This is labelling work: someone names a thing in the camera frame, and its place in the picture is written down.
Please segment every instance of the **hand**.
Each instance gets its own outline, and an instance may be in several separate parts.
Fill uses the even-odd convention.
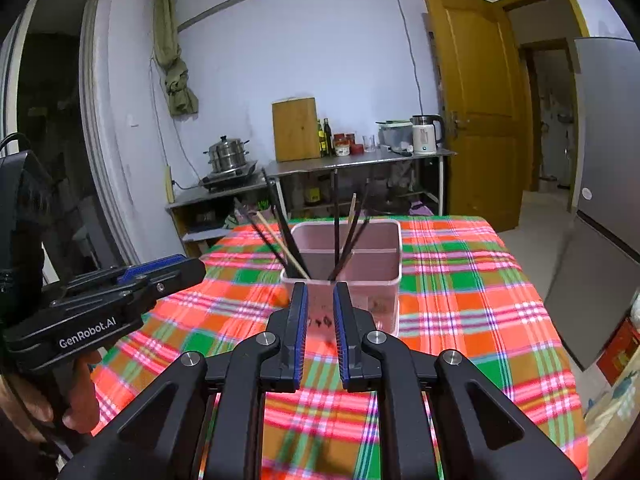
[[[100,362],[100,354],[95,351],[76,360],[74,370],[74,386],[66,396],[69,409],[62,417],[63,424],[78,433],[89,433],[98,424],[98,400],[95,398],[95,387],[89,374],[88,364]],[[26,379],[11,376],[11,382],[25,407],[31,415],[41,422],[53,420],[53,410],[47,399]],[[44,442],[44,437],[36,430],[20,403],[11,393],[4,378],[0,376],[0,409],[30,442]]]

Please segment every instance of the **red cardboard box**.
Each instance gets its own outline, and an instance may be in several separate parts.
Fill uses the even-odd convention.
[[[638,346],[640,346],[640,334],[627,318],[598,359],[598,368],[611,386],[620,377]]]

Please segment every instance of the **kettle handle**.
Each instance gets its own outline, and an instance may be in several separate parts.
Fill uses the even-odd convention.
[[[440,115],[427,115],[427,117],[433,121],[437,121],[440,123],[440,140],[436,142],[436,145],[441,148],[444,146],[445,137],[444,119]]]

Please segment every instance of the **yellow wooden door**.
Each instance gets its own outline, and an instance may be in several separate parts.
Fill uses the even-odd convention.
[[[442,77],[451,157],[449,213],[518,225],[524,95],[506,13],[486,0],[425,0]]]

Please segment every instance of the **silver bolt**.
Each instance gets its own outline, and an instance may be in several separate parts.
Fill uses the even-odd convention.
[[[185,352],[180,356],[180,362],[185,366],[194,366],[200,362],[200,354],[197,352]]]
[[[255,340],[260,345],[269,346],[269,345],[272,345],[273,343],[275,343],[276,336],[275,336],[275,334],[272,334],[271,332],[260,332],[255,337]]]
[[[380,345],[386,341],[386,334],[380,330],[372,330],[367,334],[367,339],[374,345]]]
[[[442,353],[444,362],[449,365],[459,365],[462,362],[462,354],[457,350],[445,350]]]

